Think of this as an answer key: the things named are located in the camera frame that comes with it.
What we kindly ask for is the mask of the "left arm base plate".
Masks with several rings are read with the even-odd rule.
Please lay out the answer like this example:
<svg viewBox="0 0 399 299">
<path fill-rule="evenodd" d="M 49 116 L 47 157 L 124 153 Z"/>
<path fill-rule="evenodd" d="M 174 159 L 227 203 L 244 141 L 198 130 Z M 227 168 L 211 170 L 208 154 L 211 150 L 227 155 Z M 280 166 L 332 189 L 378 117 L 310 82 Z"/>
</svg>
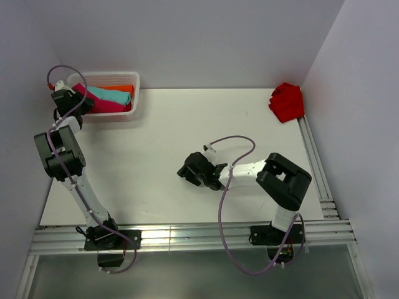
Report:
<svg viewBox="0 0 399 299">
<path fill-rule="evenodd" d="M 128 237 L 133 244 L 119 235 L 110 232 L 104 238 L 99 240 L 86 240 L 84 244 L 85 251 L 101 251 L 101 250 L 133 250 L 139 249 L 142 240 L 141 230 L 122 229 L 121 234 Z"/>
</svg>

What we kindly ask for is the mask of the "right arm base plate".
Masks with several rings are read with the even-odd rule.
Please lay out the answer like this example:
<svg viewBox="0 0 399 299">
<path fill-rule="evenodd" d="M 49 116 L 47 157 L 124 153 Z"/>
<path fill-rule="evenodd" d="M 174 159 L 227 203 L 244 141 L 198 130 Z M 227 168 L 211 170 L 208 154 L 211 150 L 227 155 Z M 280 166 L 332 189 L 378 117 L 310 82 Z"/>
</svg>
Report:
<svg viewBox="0 0 399 299">
<path fill-rule="evenodd" d="M 269 225 L 252 225 L 250 227 L 249 242 L 252 245 L 280 246 L 285 232 Z M 285 244 L 301 244 L 305 236 L 300 224 L 294 224 Z"/>
</svg>

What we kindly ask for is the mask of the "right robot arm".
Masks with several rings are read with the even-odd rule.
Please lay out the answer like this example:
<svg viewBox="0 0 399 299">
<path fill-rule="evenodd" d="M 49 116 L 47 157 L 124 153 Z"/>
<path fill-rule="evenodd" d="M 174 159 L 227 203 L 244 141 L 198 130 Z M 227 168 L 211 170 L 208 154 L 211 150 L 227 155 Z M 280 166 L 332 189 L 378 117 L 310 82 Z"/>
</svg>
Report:
<svg viewBox="0 0 399 299">
<path fill-rule="evenodd" d="M 299 211 L 312 182 L 312 176 L 279 153 L 271 153 L 255 163 L 213 164 L 205 154 L 191 153 L 177 175 L 195 186 L 205 185 L 213 191 L 233 187 L 260 187 L 277 204 L 271 221 L 270 236 L 285 242 L 291 236 L 290 224 Z"/>
</svg>

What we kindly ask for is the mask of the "pink t shirt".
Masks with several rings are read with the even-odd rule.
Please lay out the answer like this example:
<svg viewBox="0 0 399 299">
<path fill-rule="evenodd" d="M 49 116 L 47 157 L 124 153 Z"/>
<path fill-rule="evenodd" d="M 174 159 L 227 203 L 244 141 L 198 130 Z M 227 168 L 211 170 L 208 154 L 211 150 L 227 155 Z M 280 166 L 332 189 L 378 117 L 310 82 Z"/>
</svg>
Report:
<svg viewBox="0 0 399 299">
<path fill-rule="evenodd" d="M 85 88 L 81 83 L 78 83 L 72 87 L 76 92 L 84 95 L 87 92 L 87 98 L 91 98 L 94 100 L 94 107 L 89 111 L 89 114 L 101 114 L 101 113 L 120 113 L 124 112 L 124 108 L 126 105 L 121 105 L 115 102 L 110 102 L 106 100 L 101 100 L 97 98 L 95 95 L 92 95 L 88 91 L 88 87 Z"/>
</svg>

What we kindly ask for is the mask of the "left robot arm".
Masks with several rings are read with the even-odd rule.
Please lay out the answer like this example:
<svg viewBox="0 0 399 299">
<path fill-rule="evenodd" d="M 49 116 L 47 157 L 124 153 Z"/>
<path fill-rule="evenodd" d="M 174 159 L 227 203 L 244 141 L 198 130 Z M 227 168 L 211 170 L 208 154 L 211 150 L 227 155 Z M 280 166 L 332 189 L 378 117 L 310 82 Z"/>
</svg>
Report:
<svg viewBox="0 0 399 299">
<path fill-rule="evenodd" d="M 82 116 L 93 107 L 94 101 L 67 88 L 54 91 L 51 97 L 57 106 L 58 119 L 50 130 L 34 136 L 44 171 L 62 183 L 75 199 L 87 224 L 84 236 L 114 249 L 121 243 L 122 234 L 89 183 L 86 160 L 75 137 L 82 129 Z"/>
</svg>

